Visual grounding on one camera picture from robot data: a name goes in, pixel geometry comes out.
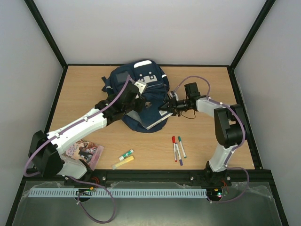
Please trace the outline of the dark blue book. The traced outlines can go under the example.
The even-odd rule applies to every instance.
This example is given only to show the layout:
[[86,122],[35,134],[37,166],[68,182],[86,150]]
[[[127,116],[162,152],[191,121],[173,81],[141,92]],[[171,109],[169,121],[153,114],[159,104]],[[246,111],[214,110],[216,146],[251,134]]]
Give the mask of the dark blue book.
[[171,112],[159,110],[161,105],[161,102],[146,102],[145,107],[138,113],[138,116],[141,119],[141,124],[146,129],[151,129],[163,120],[172,116]]

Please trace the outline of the navy blue student backpack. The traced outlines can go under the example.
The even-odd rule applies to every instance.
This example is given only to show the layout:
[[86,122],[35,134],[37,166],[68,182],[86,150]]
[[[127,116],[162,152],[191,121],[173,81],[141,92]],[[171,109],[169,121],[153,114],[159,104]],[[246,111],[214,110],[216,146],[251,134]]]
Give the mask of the navy blue student backpack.
[[[161,102],[164,104],[168,100],[168,92],[170,90],[168,77],[160,66],[150,59],[143,59],[117,67],[110,73],[109,77],[102,77],[104,82],[102,91],[108,95],[119,93],[127,76],[130,76],[134,81],[141,80],[147,83],[147,88],[142,93],[142,96],[145,98],[145,104],[146,102]],[[122,121],[131,130],[141,133],[160,131],[167,123],[167,119],[165,119],[151,129],[146,129],[141,124],[141,119],[136,111],[127,113],[123,116]]]

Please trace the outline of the pink illustrated book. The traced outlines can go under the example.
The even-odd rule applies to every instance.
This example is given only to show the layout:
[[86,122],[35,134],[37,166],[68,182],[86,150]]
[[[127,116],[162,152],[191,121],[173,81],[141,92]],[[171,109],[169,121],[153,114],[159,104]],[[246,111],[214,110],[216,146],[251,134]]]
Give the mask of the pink illustrated book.
[[81,139],[64,151],[63,156],[83,160],[91,170],[95,170],[103,151],[104,146]]

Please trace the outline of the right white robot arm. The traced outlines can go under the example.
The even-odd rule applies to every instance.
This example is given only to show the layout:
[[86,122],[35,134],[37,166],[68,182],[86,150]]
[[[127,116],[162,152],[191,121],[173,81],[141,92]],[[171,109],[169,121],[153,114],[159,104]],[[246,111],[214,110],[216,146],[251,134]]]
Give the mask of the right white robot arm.
[[170,112],[173,116],[180,116],[182,112],[194,110],[214,118],[218,145],[204,169],[205,183],[213,186],[226,179],[229,161],[235,151],[245,142],[249,129],[245,125],[246,119],[242,106],[226,105],[211,97],[201,95],[195,82],[184,85],[184,88],[185,99],[178,100],[176,93],[172,91],[170,98],[159,109]]

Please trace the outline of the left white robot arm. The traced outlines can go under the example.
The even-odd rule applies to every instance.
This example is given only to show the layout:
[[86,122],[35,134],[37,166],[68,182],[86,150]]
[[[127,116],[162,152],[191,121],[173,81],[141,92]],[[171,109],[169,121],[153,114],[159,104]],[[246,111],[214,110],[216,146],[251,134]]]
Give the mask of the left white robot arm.
[[117,95],[110,95],[98,102],[88,113],[70,124],[49,132],[41,130],[32,137],[29,160],[37,172],[24,172],[26,177],[41,175],[51,178],[62,175],[80,179],[90,167],[83,160],[66,156],[66,151],[90,133],[121,120],[125,114],[143,107],[142,97],[147,85],[143,82],[127,83]]

